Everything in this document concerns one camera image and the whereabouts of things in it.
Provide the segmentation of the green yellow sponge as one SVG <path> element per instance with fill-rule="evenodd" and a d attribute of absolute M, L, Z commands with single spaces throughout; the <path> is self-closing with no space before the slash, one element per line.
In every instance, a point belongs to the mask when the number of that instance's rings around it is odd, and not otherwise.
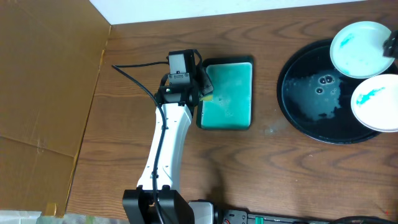
<path fill-rule="evenodd" d="M 200 101 L 212 101 L 212 100 L 213 100 L 213 95 L 212 94 L 205 95 L 205 96 L 200 98 Z"/>

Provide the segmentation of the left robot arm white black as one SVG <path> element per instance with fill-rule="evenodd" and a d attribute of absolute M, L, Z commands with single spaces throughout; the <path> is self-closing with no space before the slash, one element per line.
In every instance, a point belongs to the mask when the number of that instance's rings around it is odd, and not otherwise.
<path fill-rule="evenodd" d="M 208 75 L 201 64 L 170 69 L 156 94 L 155 131 L 144 171 L 132 190 L 125 190 L 123 209 L 130 223 L 195 223 L 214 218 L 210 203 L 195 208 L 180 195 L 183 147 L 193 111 L 206 91 Z"/>

